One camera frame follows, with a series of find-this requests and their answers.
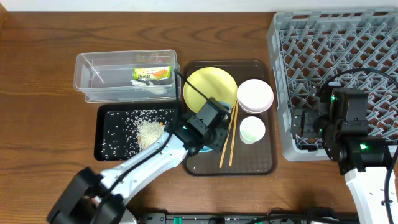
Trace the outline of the light blue bowl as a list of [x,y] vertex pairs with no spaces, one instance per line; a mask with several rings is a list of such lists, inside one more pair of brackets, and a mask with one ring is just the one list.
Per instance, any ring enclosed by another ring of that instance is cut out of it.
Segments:
[[[226,102],[219,101],[219,103],[229,110],[232,108],[232,106],[227,104]],[[212,148],[210,148],[208,146],[203,146],[203,148],[199,151],[199,153],[206,153],[206,152],[210,152],[210,151],[212,151]]]

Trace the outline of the white cup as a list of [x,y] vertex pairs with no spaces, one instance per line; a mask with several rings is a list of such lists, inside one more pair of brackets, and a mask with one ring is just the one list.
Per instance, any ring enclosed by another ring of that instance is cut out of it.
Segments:
[[244,118],[239,125],[239,136],[244,144],[254,144],[261,140],[266,133],[264,122],[255,116]]

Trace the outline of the yellow round plate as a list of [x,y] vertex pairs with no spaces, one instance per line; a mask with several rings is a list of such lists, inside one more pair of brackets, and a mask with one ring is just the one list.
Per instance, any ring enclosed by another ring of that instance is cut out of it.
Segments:
[[[187,81],[207,98],[234,106],[237,100],[238,86],[235,79],[225,70],[216,67],[205,67],[193,72]],[[188,83],[184,84],[183,97],[188,108],[198,113],[206,99]]]

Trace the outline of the pink white bowl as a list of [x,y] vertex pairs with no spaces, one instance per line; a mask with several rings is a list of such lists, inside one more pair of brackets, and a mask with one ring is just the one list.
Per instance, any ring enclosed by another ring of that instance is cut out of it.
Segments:
[[259,114],[273,104],[274,93],[271,86],[259,79],[246,80],[238,87],[237,100],[243,111]]

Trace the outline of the green snack wrapper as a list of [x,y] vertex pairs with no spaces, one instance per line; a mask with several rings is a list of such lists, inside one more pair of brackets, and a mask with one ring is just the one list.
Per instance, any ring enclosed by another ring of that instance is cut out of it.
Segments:
[[171,76],[171,66],[135,68],[132,73],[133,80],[164,80]]

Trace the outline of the pile of rice grains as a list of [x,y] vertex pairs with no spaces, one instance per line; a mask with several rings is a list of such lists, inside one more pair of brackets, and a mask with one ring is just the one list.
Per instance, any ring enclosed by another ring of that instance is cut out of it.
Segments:
[[99,140],[99,160],[129,159],[147,149],[175,117],[174,109],[109,111]]

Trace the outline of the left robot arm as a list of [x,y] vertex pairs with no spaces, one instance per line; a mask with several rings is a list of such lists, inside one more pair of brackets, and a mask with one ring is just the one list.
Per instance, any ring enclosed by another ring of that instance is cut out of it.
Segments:
[[147,149],[99,174],[79,171],[47,215],[48,223],[136,223],[130,200],[162,173],[177,167],[205,146],[221,149],[232,107],[213,97],[199,112],[176,116]]

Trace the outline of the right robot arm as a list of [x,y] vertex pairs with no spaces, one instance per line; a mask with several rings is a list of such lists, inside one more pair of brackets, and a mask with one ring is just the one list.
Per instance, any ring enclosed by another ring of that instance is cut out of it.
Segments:
[[367,109],[364,91],[328,86],[315,108],[293,110],[291,132],[322,140],[345,178],[360,223],[397,223],[397,153],[383,138],[368,134]]

